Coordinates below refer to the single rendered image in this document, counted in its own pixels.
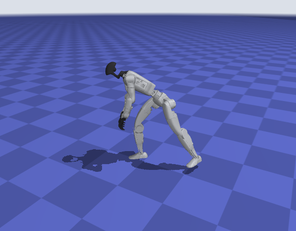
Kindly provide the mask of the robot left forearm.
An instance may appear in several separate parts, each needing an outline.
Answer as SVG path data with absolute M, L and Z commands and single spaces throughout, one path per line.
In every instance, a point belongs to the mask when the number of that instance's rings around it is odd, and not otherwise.
M 132 99 L 131 98 L 126 98 L 126 105 L 125 105 L 125 109 L 124 112 L 121 115 L 121 118 L 128 118 L 129 114 L 132 110 L 133 106 L 132 106 Z

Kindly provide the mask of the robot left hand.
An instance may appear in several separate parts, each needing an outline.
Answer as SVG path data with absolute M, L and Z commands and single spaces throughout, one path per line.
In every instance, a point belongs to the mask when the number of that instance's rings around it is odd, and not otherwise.
M 121 117 L 120 117 L 121 118 Z M 124 127 L 123 125 L 125 125 L 125 124 L 123 124 L 123 123 L 125 123 L 125 122 L 123 122 L 123 121 L 125 121 L 126 120 L 126 118 L 121 118 L 120 119 L 120 125 L 122 126 L 122 127 Z

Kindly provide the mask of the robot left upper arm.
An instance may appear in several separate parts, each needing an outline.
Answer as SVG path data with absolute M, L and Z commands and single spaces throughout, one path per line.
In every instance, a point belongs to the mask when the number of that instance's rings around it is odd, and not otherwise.
M 132 104 L 135 103 L 135 76 L 134 74 L 129 74 L 126 76 L 126 83 L 129 98 L 132 99 Z

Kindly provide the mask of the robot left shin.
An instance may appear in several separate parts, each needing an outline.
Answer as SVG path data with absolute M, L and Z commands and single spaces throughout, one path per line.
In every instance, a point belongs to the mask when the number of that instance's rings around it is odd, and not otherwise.
M 186 129 L 182 129 L 181 131 L 182 138 L 179 135 L 177 136 L 179 141 L 181 142 L 183 147 L 188 151 L 188 153 L 192 156 L 192 158 L 194 157 L 195 159 L 197 159 L 198 155 L 193 147 L 193 142 L 190 135 L 188 134 Z

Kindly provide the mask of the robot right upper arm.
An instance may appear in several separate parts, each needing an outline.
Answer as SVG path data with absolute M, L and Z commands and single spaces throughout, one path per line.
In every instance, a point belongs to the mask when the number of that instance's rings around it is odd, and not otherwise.
M 126 84 L 125 84 L 125 89 L 126 89 L 126 91 L 127 91 L 127 94 L 125 95 L 125 99 L 126 99 L 127 97 L 129 97 L 128 89 L 127 89 L 127 85 L 126 85 Z

